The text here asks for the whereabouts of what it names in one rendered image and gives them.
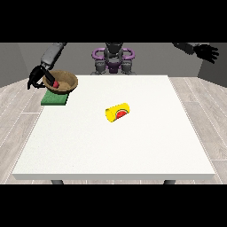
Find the brown wooden bowl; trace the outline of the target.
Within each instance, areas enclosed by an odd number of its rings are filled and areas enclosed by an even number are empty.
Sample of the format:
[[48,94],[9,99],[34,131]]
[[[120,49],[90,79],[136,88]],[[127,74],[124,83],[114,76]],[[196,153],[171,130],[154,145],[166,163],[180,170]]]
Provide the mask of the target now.
[[78,85],[78,78],[70,72],[63,70],[54,70],[51,71],[51,74],[59,83],[59,86],[57,88],[51,87],[50,81],[45,76],[43,77],[43,84],[52,93],[60,95],[69,94]]

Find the green square pad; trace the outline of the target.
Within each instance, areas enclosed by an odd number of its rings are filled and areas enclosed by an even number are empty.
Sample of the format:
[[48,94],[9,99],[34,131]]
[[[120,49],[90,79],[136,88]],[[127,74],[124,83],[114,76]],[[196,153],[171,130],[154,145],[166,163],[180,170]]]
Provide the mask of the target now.
[[43,96],[41,101],[42,106],[64,106],[67,103],[67,94],[55,94],[49,90]]

